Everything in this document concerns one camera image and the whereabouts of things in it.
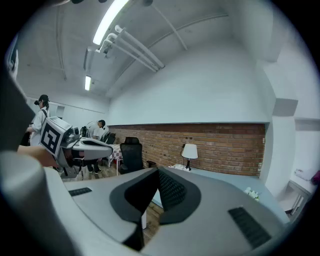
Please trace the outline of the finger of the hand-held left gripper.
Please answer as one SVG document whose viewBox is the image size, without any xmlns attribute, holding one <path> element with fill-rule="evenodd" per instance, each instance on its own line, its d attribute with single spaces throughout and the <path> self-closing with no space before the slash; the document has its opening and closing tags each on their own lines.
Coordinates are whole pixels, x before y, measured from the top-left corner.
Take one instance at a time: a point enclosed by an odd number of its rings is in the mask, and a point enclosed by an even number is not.
<svg viewBox="0 0 320 256">
<path fill-rule="evenodd" d="M 74 159 L 79 158 L 86 161 L 108 158 L 112 153 L 111 146 L 100 140 L 86 137 L 80 138 L 71 149 Z"/>
</svg>

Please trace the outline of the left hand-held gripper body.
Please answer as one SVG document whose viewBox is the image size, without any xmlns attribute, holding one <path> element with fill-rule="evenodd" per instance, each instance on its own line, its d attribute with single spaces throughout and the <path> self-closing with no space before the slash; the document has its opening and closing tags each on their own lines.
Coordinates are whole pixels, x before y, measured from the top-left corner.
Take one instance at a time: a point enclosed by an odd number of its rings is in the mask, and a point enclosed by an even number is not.
<svg viewBox="0 0 320 256">
<path fill-rule="evenodd" d="M 54 116 L 42 125 L 41 145 L 52 155 L 61 178 L 76 178 L 82 170 L 84 145 L 79 129 Z"/>
</svg>

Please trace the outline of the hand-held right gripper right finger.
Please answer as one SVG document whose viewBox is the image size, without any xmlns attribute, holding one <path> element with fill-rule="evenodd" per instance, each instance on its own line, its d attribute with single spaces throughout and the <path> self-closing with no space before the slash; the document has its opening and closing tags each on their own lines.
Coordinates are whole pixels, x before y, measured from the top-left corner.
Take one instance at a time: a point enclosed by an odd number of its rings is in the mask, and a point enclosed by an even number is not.
<svg viewBox="0 0 320 256">
<path fill-rule="evenodd" d="M 202 175 L 201 171 L 173 172 L 197 185 L 201 201 L 185 221 L 161 225 L 156 232 L 159 251 L 141 251 L 149 256 L 262 256 L 268 246 L 284 233 L 290 220 L 268 189 L 254 178 L 222 173 Z M 255 201 L 244 191 L 247 187 L 259 194 Z M 229 210 L 244 208 L 271 239 L 253 248 Z"/>
</svg>

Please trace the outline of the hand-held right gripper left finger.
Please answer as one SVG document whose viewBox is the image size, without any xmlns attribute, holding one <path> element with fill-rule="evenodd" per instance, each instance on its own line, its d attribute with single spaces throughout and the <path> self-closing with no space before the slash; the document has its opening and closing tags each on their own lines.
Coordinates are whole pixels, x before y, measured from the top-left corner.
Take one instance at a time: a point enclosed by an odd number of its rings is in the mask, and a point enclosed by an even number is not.
<svg viewBox="0 0 320 256">
<path fill-rule="evenodd" d="M 144 241 L 142 224 L 158 188 L 156 168 L 65 186 L 77 206 L 109 238 L 134 251 L 160 250 L 156 235 Z"/>
</svg>

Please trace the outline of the person's left forearm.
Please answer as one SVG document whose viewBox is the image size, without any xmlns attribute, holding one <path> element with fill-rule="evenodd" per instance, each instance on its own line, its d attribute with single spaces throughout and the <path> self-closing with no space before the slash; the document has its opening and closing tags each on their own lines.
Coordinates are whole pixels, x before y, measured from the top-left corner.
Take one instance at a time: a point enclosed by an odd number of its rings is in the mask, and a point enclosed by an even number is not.
<svg viewBox="0 0 320 256">
<path fill-rule="evenodd" d="M 20 145 L 17 149 L 17 153 L 21 155 L 27 155 L 38 160 L 43 167 L 55 167 L 58 168 L 56 160 L 53 155 L 50 154 L 41 145 L 38 146 L 23 146 Z"/>
</svg>

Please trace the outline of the black office chair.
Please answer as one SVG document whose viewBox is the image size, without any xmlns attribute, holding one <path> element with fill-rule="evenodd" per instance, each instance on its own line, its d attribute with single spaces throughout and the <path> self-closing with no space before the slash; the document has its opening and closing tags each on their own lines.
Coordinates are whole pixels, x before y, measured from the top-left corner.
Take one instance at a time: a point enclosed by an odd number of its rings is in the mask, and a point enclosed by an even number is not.
<svg viewBox="0 0 320 256">
<path fill-rule="evenodd" d="M 126 138 L 124 143 L 120 144 L 122 154 L 122 164 L 120 165 L 120 174 L 129 174 L 140 171 L 144 168 L 143 146 L 136 137 Z"/>
<path fill-rule="evenodd" d="M 100 141 L 108 145 L 113 145 L 116 140 L 116 134 L 112 132 L 107 132 L 101 136 Z"/>
</svg>

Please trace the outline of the checkered tablecloth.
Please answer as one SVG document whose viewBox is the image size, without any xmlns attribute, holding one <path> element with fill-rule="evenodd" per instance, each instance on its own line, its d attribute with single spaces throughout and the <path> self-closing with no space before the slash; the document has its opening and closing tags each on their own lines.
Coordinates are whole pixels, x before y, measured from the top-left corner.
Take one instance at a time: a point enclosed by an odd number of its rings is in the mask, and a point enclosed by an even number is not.
<svg viewBox="0 0 320 256">
<path fill-rule="evenodd" d="M 122 152 L 121 152 L 121 148 L 120 148 L 120 145 L 119 144 L 109 144 L 109 146 L 111 148 L 113 148 L 113 152 L 112 154 L 110 155 L 109 159 L 110 160 L 122 160 L 123 157 L 122 157 Z"/>
</svg>

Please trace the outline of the white flower bouquet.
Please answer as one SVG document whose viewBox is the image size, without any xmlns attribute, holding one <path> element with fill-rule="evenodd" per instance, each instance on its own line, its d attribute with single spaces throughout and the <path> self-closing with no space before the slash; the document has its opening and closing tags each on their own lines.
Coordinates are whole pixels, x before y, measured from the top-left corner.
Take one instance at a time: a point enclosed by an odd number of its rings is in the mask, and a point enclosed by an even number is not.
<svg viewBox="0 0 320 256">
<path fill-rule="evenodd" d="M 259 194 L 255 190 L 251 189 L 251 187 L 247 187 L 244 190 L 244 193 L 250 196 L 251 198 L 253 198 L 257 202 L 260 200 Z"/>
</svg>

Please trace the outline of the white shade table lamp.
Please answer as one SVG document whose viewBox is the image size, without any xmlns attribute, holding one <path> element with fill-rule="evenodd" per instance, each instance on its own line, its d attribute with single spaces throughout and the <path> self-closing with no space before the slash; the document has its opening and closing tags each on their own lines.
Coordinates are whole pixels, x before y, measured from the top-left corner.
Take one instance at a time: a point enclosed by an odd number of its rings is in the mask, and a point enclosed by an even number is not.
<svg viewBox="0 0 320 256">
<path fill-rule="evenodd" d="M 185 168 L 188 171 L 191 171 L 191 160 L 198 158 L 197 145 L 192 143 L 186 143 L 183 147 L 181 155 L 183 158 L 187 159 Z"/>
</svg>

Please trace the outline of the white side shelf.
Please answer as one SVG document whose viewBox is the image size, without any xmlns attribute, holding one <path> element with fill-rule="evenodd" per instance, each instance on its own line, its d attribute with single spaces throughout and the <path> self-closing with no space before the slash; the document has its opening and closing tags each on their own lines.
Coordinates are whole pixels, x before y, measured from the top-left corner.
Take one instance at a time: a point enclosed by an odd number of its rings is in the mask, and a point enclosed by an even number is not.
<svg viewBox="0 0 320 256">
<path fill-rule="evenodd" d="M 310 201 L 317 189 L 311 181 L 299 177 L 292 177 L 285 187 L 284 192 L 278 198 L 278 203 L 285 211 L 291 222 L 294 222 L 304 211 L 304 207 Z"/>
</svg>

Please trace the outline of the white ceiling pipe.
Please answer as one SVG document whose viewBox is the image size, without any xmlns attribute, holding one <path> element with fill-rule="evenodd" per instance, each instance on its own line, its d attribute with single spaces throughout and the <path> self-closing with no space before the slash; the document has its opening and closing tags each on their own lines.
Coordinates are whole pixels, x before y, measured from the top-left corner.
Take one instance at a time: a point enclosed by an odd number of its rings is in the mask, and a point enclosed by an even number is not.
<svg viewBox="0 0 320 256">
<path fill-rule="evenodd" d="M 115 31 L 123 36 L 126 36 L 130 39 L 133 43 L 135 43 L 140 49 L 142 49 L 145 53 L 147 53 L 157 64 L 160 68 L 164 68 L 165 65 L 139 40 L 137 40 L 134 36 L 126 31 L 126 28 L 121 28 L 119 25 L 115 26 Z"/>
<path fill-rule="evenodd" d="M 160 66 L 156 64 L 155 61 L 151 60 L 146 54 L 142 53 L 142 51 L 138 50 L 136 47 L 132 46 L 130 43 L 114 33 L 110 33 L 106 39 L 104 39 L 100 49 L 102 50 L 103 47 L 105 50 L 107 48 L 116 48 L 122 51 L 154 73 L 160 70 Z"/>
<path fill-rule="evenodd" d="M 125 54 L 124 52 L 118 50 L 115 47 L 105 49 L 105 47 L 103 46 L 101 49 L 101 46 L 100 46 L 100 48 L 96 49 L 95 52 L 98 54 L 103 54 L 107 59 L 111 59 L 112 61 L 116 61 L 121 64 L 129 64 L 130 62 L 137 62 L 138 64 L 142 65 L 141 63 L 134 60 L 132 57 L 130 57 L 129 55 Z"/>
</svg>

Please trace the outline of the long ceiling light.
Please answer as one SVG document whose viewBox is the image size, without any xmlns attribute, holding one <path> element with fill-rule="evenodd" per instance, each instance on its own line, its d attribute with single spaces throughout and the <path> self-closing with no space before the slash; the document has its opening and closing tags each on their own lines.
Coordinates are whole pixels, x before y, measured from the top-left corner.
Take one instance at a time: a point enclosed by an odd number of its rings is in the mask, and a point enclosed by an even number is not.
<svg viewBox="0 0 320 256">
<path fill-rule="evenodd" d="M 96 32 L 93 37 L 92 42 L 95 45 L 100 45 L 105 33 L 111 26 L 113 20 L 116 18 L 118 13 L 124 8 L 124 6 L 129 2 L 129 0 L 114 0 L 110 7 L 107 9 L 106 13 L 104 14 Z"/>
</svg>

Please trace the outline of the thin white ceiling conduit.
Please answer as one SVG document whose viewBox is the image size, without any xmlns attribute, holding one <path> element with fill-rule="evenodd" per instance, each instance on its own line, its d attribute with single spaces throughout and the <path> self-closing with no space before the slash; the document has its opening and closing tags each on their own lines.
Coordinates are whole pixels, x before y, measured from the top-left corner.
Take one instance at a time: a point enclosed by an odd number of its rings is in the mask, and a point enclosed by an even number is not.
<svg viewBox="0 0 320 256">
<path fill-rule="evenodd" d="M 181 38 L 180 34 L 178 33 L 178 31 L 176 30 L 176 28 L 173 26 L 173 24 L 168 20 L 168 18 L 158 9 L 158 7 L 152 3 L 151 6 L 153 7 L 153 9 L 165 20 L 165 22 L 169 25 L 169 27 L 171 28 L 171 30 L 173 31 L 173 33 L 175 34 L 175 36 L 177 37 L 178 41 L 180 42 L 180 44 L 182 45 L 182 47 L 187 51 L 188 47 L 185 44 L 184 40 Z"/>
</svg>

